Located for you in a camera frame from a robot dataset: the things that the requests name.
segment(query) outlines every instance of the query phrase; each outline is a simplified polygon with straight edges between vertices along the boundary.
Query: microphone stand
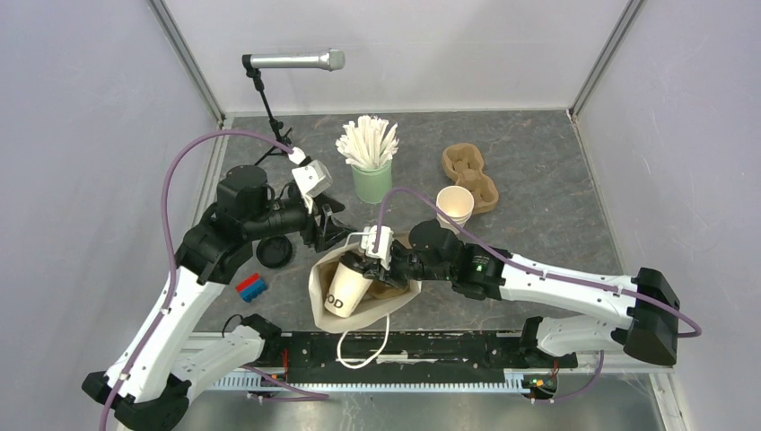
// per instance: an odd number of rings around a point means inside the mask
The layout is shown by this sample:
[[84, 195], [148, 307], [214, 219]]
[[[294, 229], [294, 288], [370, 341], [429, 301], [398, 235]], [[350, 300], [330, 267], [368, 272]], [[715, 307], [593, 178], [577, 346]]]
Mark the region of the microphone stand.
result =
[[[288, 137], [288, 135], [291, 133], [293, 128], [288, 128], [288, 130], [285, 132], [284, 135], [280, 135], [280, 130], [283, 129], [283, 121], [278, 121], [275, 119], [275, 117], [272, 115], [272, 110], [269, 109], [269, 103], [267, 102], [267, 97], [264, 94], [264, 82], [261, 80], [261, 70], [255, 67], [251, 67], [250, 64], [247, 64], [246, 61], [243, 61], [243, 67], [246, 68], [246, 76], [254, 80], [254, 87], [257, 89], [259, 94], [261, 94], [262, 102], [264, 103], [264, 108], [267, 110], [267, 116], [269, 117], [269, 126], [272, 128], [272, 133], [275, 134], [275, 140], [281, 144], [285, 144], [290, 146], [291, 145], [291, 138]], [[274, 146], [271, 146], [264, 155], [259, 157], [257, 161], [254, 162], [254, 166], [258, 166], [262, 161], [270, 155], [287, 155], [287, 153], [283, 150], [280, 150]]]

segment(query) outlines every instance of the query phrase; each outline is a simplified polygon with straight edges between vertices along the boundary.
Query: black disc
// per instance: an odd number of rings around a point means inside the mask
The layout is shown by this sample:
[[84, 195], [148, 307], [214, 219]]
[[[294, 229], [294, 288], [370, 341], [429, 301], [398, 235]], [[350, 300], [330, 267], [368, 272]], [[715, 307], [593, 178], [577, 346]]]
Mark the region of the black disc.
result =
[[284, 236], [272, 236], [257, 245], [257, 259], [267, 268], [282, 268], [293, 257], [293, 245]]

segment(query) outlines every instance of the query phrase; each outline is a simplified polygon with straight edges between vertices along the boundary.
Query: paper cup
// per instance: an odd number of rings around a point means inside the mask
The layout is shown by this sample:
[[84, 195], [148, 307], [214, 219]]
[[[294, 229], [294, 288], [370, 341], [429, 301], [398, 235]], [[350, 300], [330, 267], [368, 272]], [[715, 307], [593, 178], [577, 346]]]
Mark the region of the paper cup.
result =
[[[445, 187], [436, 195], [436, 206], [460, 226], [464, 226], [465, 222], [473, 214], [473, 206], [475, 204], [473, 195], [470, 194], [468, 189], [460, 186]], [[451, 225], [441, 215], [437, 215], [436, 219], [439, 220], [439, 225], [444, 229], [459, 233], [457, 227]]]
[[338, 317], [351, 316], [371, 284], [372, 280], [362, 277], [362, 273], [339, 263], [325, 298], [325, 308]]

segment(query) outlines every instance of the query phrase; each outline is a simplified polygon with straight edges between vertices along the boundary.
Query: cardboard cup holder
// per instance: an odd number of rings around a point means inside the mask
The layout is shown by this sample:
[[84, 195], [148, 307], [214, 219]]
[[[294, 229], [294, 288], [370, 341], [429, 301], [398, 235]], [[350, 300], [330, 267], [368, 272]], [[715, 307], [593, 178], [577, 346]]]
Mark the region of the cardboard cup holder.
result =
[[448, 146], [442, 155], [444, 172], [456, 186], [468, 189], [476, 204], [473, 214], [493, 210], [499, 200], [499, 191], [494, 181], [484, 173], [484, 157], [473, 144]]

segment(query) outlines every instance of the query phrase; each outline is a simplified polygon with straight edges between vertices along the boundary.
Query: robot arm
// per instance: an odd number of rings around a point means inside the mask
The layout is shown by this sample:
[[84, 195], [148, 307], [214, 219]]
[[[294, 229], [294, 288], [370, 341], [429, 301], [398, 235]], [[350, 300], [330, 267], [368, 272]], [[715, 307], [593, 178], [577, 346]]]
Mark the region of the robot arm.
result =
[[[177, 288], [164, 309], [169, 280], [127, 350], [107, 371], [88, 374], [83, 390], [105, 404], [115, 382], [123, 380], [111, 404], [115, 417], [131, 429], [172, 429], [189, 403], [205, 388], [236, 367], [255, 361], [272, 327], [266, 321], [244, 322], [225, 339], [191, 358], [178, 360], [190, 332], [212, 301], [228, 285], [238, 268], [253, 256], [251, 244], [270, 236], [300, 233], [304, 244], [323, 251], [353, 232], [333, 218], [344, 206], [323, 191], [332, 181], [325, 167], [294, 148], [294, 182], [287, 197], [276, 196], [266, 173], [257, 166], [231, 169], [217, 185], [217, 200], [183, 238], [176, 253]], [[261, 294], [256, 291], [250, 299]], [[164, 316], [156, 328], [153, 316]], [[125, 363], [146, 332], [145, 341], [129, 375]]]
[[[531, 301], [581, 314], [565, 319], [528, 319], [521, 338], [527, 349], [536, 348], [552, 356], [623, 349], [629, 356], [651, 364], [674, 365], [677, 361], [676, 317], [621, 295], [624, 290], [638, 292], [678, 309], [678, 299], [659, 271], [641, 268], [637, 277], [590, 274], [496, 249], [519, 264], [514, 267], [476, 244], [460, 241], [435, 220], [422, 222], [410, 231], [409, 249], [392, 241], [391, 230], [384, 226], [379, 251], [373, 253], [374, 229], [365, 229], [371, 234], [363, 239], [364, 256], [354, 258], [358, 262], [354, 270], [362, 271], [366, 278], [398, 288], [406, 286], [410, 279], [449, 281], [455, 292], [471, 299]], [[611, 291], [582, 286], [578, 280], [607, 285]]]

